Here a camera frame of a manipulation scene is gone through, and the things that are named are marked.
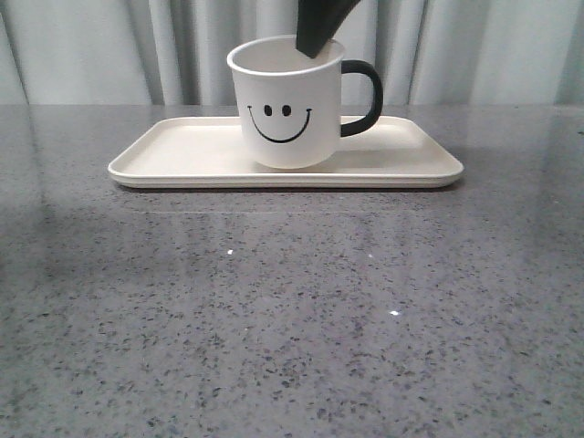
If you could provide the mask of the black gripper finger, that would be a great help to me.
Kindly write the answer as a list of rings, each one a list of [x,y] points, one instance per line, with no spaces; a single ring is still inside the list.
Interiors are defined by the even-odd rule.
[[[298,0],[296,49],[316,58],[360,0]]]

